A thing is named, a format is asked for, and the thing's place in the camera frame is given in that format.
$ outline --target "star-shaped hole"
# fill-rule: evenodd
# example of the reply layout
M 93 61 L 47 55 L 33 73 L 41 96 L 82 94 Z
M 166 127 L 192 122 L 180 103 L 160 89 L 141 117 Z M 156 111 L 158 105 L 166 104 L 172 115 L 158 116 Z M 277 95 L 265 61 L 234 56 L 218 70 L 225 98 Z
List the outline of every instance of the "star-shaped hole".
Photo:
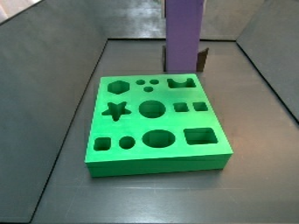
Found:
M 106 104 L 108 110 L 105 110 L 101 115 L 102 116 L 112 116 L 113 121 L 116 122 L 121 115 L 129 115 L 130 111 L 125 109 L 126 102 L 122 101 L 118 104 L 109 102 Z

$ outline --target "shape sorter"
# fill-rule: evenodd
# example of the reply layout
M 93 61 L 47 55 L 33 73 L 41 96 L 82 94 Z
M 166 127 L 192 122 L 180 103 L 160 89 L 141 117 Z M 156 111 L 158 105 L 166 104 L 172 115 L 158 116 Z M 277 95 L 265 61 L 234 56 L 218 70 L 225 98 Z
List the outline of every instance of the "shape sorter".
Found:
M 92 177 L 222 169 L 230 155 L 194 74 L 101 77 L 85 156 Z

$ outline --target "purple pillar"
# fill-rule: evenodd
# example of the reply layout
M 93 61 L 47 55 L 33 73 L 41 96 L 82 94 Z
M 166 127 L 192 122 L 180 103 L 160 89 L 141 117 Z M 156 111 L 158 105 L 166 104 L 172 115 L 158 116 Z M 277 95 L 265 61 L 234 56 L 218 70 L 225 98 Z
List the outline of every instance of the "purple pillar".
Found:
M 204 0 L 165 0 L 165 69 L 194 73 Z

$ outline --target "metal wall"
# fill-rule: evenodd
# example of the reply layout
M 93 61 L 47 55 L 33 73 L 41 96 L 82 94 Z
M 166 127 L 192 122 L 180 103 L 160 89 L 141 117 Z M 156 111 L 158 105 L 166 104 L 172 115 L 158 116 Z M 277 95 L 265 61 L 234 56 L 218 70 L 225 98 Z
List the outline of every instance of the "metal wall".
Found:
M 33 215 L 106 43 L 92 8 L 42 1 L 0 26 L 0 222 Z
M 236 40 L 262 2 L 206 0 L 200 38 Z M 160 0 L 96 0 L 94 4 L 96 17 L 109 38 L 165 37 Z
M 237 43 L 299 120 L 299 1 L 265 0 Z

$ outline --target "small square hole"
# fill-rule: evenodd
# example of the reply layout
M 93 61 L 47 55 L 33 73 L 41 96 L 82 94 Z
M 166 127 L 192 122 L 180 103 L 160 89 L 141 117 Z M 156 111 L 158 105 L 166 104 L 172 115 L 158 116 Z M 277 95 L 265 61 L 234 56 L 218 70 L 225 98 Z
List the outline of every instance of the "small square hole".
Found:
M 194 103 L 192 104 L 192 106 L 193 106 L 193 109 L 194 109 L 196 111 L 208 111 L 206 104 L 205 104 L 205 102 L 202 102 L 202 101 L 194 102 Z
M 94 140 L 93 150 L 94 151 L 106 151 L 110 147 L 110 138 L 109 137 L 98 137 Z
M 186 144 L 216 144 L 217 138 L 210 128 L 184 129 Z
M 189 109 L 188 109 L 186 103 L 185 102 L 176 102 L 173 104 L 173 110 L 174 110 L 174 112 L 188 112 Z

